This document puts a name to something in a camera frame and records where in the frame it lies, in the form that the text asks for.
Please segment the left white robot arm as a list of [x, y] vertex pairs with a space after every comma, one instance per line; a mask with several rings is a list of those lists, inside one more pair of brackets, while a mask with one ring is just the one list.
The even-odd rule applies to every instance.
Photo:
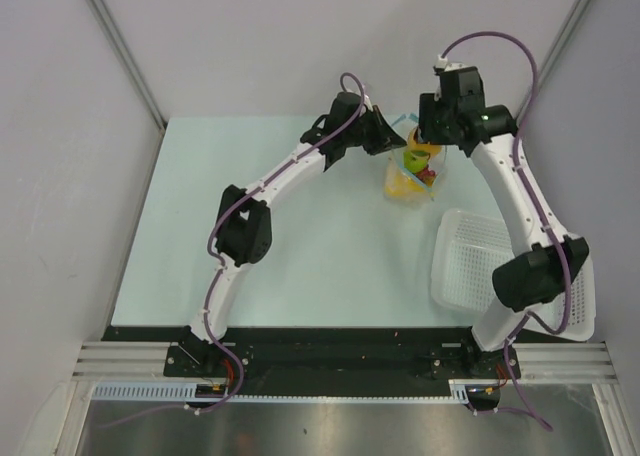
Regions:
[[196, 317], [178, 342], [187, 365], [197, 374], [214, 373], [221, 358], [227, 316], [237, 287], [272, 245], [272, 210], [294, 189], [326, 172], [350, 148], [378, 155], [406, 145], [379, 108], [366, 96], [341, 91], [327, 114], [301, 136], [293, 152], [275, 169], [246, 186], [222, 193], [207, 251], [218, 267]]

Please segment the clear zip top bag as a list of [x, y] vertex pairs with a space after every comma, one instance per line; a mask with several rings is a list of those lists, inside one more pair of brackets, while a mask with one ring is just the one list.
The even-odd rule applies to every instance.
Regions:
[[391, 127], [406, 144], [390, 152], [384, 195], [408, 205], [434, 201], [444, 181], [447, 148], [418, 141], [418, 116], [414, 113], [400, 115]]

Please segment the green fake apple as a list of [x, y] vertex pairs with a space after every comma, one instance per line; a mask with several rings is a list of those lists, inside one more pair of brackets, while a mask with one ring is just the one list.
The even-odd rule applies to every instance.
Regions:
[[430, 158], [428, 155], [420, 155], [418, 152], [405, 150], [403, 152], [404, 168], [411, 174], [416, 174], [425, 166], [429, 165]]

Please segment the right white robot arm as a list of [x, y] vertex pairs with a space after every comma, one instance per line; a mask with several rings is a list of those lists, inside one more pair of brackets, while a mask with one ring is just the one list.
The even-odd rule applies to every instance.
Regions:
[[439, 86], [419, 99], [417, 139], [459, 148], [488, 184], [513, 257], [493, 271], [494, 301], [462, 341], [461, 364], [484, 377], [509, 359], [508, 346], [537, 310], [571, 285], [589, 257], [582, 237], [554, 216], [521, 152], [519, 128], [504, 105], [489, 106], [478, 69], [441, 60]]

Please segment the orange fake fruit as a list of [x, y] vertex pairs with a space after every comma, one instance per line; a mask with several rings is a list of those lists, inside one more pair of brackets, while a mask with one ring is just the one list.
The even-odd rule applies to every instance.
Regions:
[[423, 143], [418, 140], [419, 128], [414, 127], [407, 139], [407, 149], [412, 152], [418, 152], [420, 155], [428, 155], [430, 159], [439, 155], [443, 147], [441, 145], [435, 145], [430, 143]]

